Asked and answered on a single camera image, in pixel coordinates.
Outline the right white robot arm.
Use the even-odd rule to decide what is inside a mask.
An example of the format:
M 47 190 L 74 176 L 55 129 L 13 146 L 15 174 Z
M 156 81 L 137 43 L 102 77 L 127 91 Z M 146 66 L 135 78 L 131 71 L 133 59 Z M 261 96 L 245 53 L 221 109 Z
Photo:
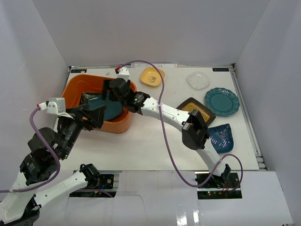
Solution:
M 201 113 L 182 111 L 165 104 L 160 104 L 150 95 L 134 91 L 130 88 L 130 81 L 122 78 L 105 79 L 103 82 L 103 99 L 109 92 L 109 100 L 118 101 L 128 111 L 161 120 L 182 133 L 182 143 L 189 149 L 197 151 L 209 172 L 216 187 L 222 188 L 229 183 L 230 166 L 223 163 L 214 149 L 205 148 L 209 140 L 208 126 Z

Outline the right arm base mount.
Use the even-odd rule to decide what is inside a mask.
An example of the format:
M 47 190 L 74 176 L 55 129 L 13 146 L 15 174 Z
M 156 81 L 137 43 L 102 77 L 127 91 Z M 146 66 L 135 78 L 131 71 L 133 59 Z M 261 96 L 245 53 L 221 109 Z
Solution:
M 237 173 L 230 173 L 225 185 L 220 186 L 214 183 L 210 178 L 208 182 L 200 188 L 197 188 L 199 200 L 226 200 L 226 199 L 242 199 L 240 186 L 233 190 L 239 183 Z

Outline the teal square plate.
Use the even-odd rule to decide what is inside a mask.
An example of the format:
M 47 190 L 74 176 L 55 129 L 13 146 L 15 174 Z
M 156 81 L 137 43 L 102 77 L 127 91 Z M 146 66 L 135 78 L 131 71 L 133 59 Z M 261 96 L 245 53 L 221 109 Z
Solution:
M 123 106 L 118 101 L 111 100 L 100 100 L 97 101 L 89 101 L 88 103 L 91 107 L 98 107 L 101 105 L 106 106 L 106 110 L 104 113 L 104 121 L 111 121 L 121 115 L 123 113 Z

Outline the black floral square plate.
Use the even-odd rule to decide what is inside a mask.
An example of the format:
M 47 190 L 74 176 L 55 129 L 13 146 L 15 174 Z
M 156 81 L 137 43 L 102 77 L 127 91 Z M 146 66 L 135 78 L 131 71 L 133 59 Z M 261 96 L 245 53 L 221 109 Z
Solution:
M 89 101 L 97 101 L 98 99 L 102 100 L 102 94 L 97 92 L 83 92 L 80 97 L 79 104 L 84 105 L 88 104 Z

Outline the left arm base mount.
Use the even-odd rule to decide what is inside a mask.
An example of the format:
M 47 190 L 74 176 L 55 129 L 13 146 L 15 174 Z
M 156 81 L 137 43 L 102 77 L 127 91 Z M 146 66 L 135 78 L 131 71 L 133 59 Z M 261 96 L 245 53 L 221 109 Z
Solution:
M 99 179 L 82 190 L 92 189 L 90 192 L 75 191 L 69 197 L 77 198 L 114 198 L 119 183 L 118 174 L 100 174 Z

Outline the teal scalloped round plate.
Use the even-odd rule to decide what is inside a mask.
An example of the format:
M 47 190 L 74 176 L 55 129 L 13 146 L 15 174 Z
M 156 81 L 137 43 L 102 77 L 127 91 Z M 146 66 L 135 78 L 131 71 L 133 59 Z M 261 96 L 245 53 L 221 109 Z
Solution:
M 240 108 L 237 95 L 226 88 L 213 88 L 207 91 L 204 100 L 207 108 L 220 117 L 229 117 Z

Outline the dark blue shell plate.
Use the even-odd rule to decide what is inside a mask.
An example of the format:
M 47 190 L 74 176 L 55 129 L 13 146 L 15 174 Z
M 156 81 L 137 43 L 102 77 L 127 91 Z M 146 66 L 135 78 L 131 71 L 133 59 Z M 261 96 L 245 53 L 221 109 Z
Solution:
M 218 154 L 229 153 L 234 148 L 232 129 L 229 123 L 208 129 L 210 141 Z

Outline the white paper sheets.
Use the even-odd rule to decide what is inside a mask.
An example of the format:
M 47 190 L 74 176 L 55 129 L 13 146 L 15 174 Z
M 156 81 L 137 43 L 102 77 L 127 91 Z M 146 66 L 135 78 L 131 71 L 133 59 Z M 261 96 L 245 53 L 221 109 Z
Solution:
M 177 68 L 177 64 L 170 64 L 170 63 L 154 63 L 153 65 L 158 69 Z M 143 62 L 131 64 L 131 68 L 147 68 L 147 67 L 152 67 L 152 65 L 150 65 L 148 63 L 143 63 Z

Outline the yellow and black square plate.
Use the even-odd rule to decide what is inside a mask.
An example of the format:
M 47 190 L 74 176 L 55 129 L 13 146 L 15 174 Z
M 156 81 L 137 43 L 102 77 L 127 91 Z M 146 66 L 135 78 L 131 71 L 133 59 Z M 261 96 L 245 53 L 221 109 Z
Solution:
M 176 109 L 188 112 L 193 112 L 193 110 L 199 111 L 207 126 L 209 126 L 216 118 L 216 115 L 209 108 L 192 97 L 186 99 Z

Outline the clear glass plate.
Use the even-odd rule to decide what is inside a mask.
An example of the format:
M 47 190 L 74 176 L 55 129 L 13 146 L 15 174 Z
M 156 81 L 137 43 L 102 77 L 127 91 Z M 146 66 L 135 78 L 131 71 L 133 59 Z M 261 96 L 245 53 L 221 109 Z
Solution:
M 192 72 L 186 78 L 187 83 L 196 90 L 202 90 L 210 85 L 209 77 L 203 72 Z

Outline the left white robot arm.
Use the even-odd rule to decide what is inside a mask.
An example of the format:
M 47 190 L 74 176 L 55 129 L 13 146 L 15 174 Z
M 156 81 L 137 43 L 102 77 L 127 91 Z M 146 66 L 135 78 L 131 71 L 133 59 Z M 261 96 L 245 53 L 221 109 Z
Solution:
M 45 110 L 58 116 L 57 130 L 38 129 L 33 118 Z M 22 161 L 17 178 L 0 202 L 2 226 L 31 226 L 40 216 L 40 209 L 73 192 L 91 192 L 100 183 L 100 173 L 93 164 L 81 164 L 72 176 L 46 190 L 39 191 L 60 172 L 60 162 L 68 158 L 82 130 L 91 131 L 103 125 L 106 106 L 91 108 L 89 104 L 67 109 L 48 100 L 40 103 L 30 115 L 35 133 L 28 142 L 30 153 Z

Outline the orange plastic bin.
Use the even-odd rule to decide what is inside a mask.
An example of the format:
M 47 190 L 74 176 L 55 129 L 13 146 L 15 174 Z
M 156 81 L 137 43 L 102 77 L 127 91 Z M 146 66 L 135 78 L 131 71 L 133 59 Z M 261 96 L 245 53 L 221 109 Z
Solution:
M 83 92 L 101 93 L 106 79 L 110 78 L 88 74 L 79 74 L 70 79 L 62 94 L 66 108 L 79 106 Z M 121 115 L 111 121 L 105 121 L 100 130 L 115 134 L 124 133 L 130 128 L 132 117 L 133 114 L 123 108 Z

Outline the yellow panda square dish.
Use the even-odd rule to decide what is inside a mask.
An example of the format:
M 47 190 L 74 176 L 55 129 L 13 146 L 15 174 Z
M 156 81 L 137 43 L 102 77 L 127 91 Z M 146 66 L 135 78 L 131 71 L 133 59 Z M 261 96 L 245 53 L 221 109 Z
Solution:
M 162 79 L 158 71 L 153 67 L 147 67 L 141 73 L 140 80 L 144 85 L 149 87 L 158 87 L 162 83 Z

